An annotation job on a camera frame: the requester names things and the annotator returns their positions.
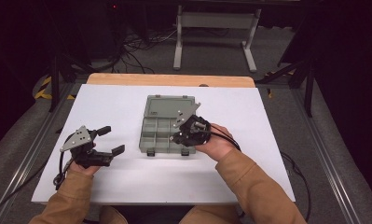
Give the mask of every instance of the white sheet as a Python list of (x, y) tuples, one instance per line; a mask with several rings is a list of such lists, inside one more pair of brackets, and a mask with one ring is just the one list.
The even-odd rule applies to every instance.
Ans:
[[(295, 200), (278, 146), (257, 88), (201, 88), (83, 85), (53, 148), (32, 202), (46, 203), (55, 193), (60, 147), (66, 137), (86, 125), (90, 130), (111, 126), (97, 136), (98, 151), (125, 145), (110, 167), (94, 177), (91, 202), (100, 204), (235, 203), (236, 197), (215, 171), (216, 162), (203, 153), (189, 157), (157, 153), (147, 157), (138, 148), (147, 95), (189, 95), (201, 103), (197, 111), (212, 123), (227, 127), (243, 153), (254, 159)], [(64, 162), (70, 159), (65, 152)]]

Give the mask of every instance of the gray carpet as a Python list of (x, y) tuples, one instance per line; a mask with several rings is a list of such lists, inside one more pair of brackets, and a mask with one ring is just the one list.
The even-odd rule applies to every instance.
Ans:
[[(223, 37), (211, 35), (204, 31), (190, 31), (185, 36), (182, 69), (172, 70), (175, 41), (168, 39), (150, 50), (137, 50), (134, 55), (156, 74), (190, 74), (190, 75), (225, 75), (251, 76), (260, 79), (269, 71), (277, 71), (277, 62), (288, 45), (293, 33), (289, 29), (259, 28), (255, 33), (252, 53), (255, 57), (257, 73), (248, 71), (242, 49), (241, 39), (246, 36), (244, 31), (230, 31)], [(125, 59), (137, 64), (133, 59)], [(120, 73), (142, 73), (141, 68), (124, 66), (118, 63), (115, 71)], [(85, 83), (86, 76), (79, 76), (73, 87), (76, 94), (79, 86)], [(272, 97), (267, 90), (259, 87), (269, 122), (276, 137), (279, 149), (289, 154), (298, 164), (307, 178), (311, 191), (311, 214), (309, 223), (347, 223), (339, 206), (334, 191), (331, 188), (324, 168), (319, 161), (315, 145), (307, 126), (301, 118), (301, 112), (291, 90), (272, 86)], [(48, 131), (48, 138), (40, 148), (31, 173), (44, 162), (54, 147), (59, 135), (56, 133), (66, 121), (73, 100), (66, 100), (59, 115)], [(23, 160), (26, 151), (34, 141), (43, 121), (48, 114), (50, 100), (38, 99), (12, 127), (0, 142), (0, 198), (5, 192), (14, 172)], [(322, 135), (328, 153), (335, 164), (348, 196), (355, 207), (360, 223), (372, 223), (372, 193), (363, 176), (346, 149), (337, 127), (332, 120), (324, 99), (318, 88), (315, 88), (312, 100), (313, 120)], [(302, 214), (307, 213), (308, 197), (302, 179), (291, 172), (291, 164), (285, 163), (290, 172), (290, 181), (296, 195), (296, 205)], [(34, 179), (16, 197), (3, 223), (27, 223), (31, 217), (39, 214), (44, 205), (31, 203), (31, 198), (38, 179)], [(99, 206), (93, 205), (89, 218), (96, 219)], [(252, 223), (248, 217), (243, 223)]]

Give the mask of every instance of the metal frame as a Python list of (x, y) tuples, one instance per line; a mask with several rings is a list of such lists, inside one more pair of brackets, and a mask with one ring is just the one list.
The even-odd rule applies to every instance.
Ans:
[(299, 112), (302, 115), (307, 127), (310, 131), (310, 135), (312, 136), (317, 156), (322, 164), (325, 174), (327, 175), (328, 182), (331, 185), (331, 188), (337, 197), (338, 204), (342, 213), (346, 219), (347, 223), (361, 223), (360, 218), (358, 217), (353, 204), (351, 203), (351, 199), (348, 196), (347, 191), (343, 185), (342, 179), (339, 176), (337, 169), (334, 166), (334, 163), (331, 161), (330, 155), (328, 154), (327, 148), (324, 145), (323, 138), (320, 135), (319, 130), (316, 127), (313, 119), (310, 118), (307, 112), (304, 110), (302, 94), (300, 90), (291, 90), (294, 99), (296, 100), (296, 105), (298, 107)]
[(253, 58), (250, 47), (255, 29), (258, 25), (261, 9), (255, 11), (255, 14), (235, 14), (235, 13), (199, 13), (199, 12), (183, 12), (182, 6), (177, 9), (177, 42), (174, 53), (173, 69), (180, 70), (182, 63), (183, 27), (209, 27), (209, 28), (232, 28), (232, 29), (248, 29), (248, 36), (245, 41), (241, 42), (244, 56), (250, 72), (257, 71), (255, 60)]

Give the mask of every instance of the tan sleeve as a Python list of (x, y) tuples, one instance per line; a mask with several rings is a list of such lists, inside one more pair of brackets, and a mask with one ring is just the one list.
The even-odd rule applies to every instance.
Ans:
[(43, 213), (29, 223), (82, 223), (90, 209), (93, 176), (68, 171)]
[(233, 149), (215, 168), (255, 223), (306, 223), (282, 187), (243, 153)]

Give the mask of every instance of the metal stand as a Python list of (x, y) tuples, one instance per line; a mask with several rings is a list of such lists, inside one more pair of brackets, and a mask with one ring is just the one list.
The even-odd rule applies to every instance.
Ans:
[(76, 80), (76, 73), (74, 68), (72, 68), (72, 64), (75, 64), (88, 73), (95, 73), (97, 71), (89, 65), (69, 56), (70, 53), (63, 44), (62, 34), (48, 10), (47, 2), (28, 0), (25, 4), (28, 4), (35, 20), (38, 21), (38, 25), (45, 34), (45, 42), (50, 57), (50, 74), (52, 80), (52, 101), (49, 112), (52, 112), (60, 101), (60, 74), (65, 82), (73, 83)]
[(255, 14), (232, 14), (232, 13), (199, 13), (199, 12), (183, 12), (182, 6), (177, 10), (177, 42), (174, 53), (173, 69), (180, 70), (182, 63), (182, 29), (183, 27), (209, 27), (209, 28), (232, 28), (232, 29), (248, 29), (248, 37), (246, 41), (242, 41), (241, 45), (249, 65), (250, 72), (256, 72), (255, 60), (253, 58), (250, 47), (255, 29), (258, 25), (261, 9), (258, 9)]
[(313, 81), (314, 81), (314, 60), (308, 59), (306, 61), (301, 61), (298, 63), (292, 63), (290, 65), (287, 65), (286, 67), (282, 68), (281, 70), (271, 74), (268, 77), (264, 77), (259, 80), (255, 80), (255, 84), (268, 84), (274, 79), (281, 77), (293, 70), (294, 72), (293, 76), (288, 81), (288, 85), (290, 89), (297, 89), (302, 84), (302, 82), (307, 79), (307, 86), (305, 89), (305, 98), (304, 98), (304, 108), (308, 114), (308, 116), (311, 118), (311, 95), (313, 91)]

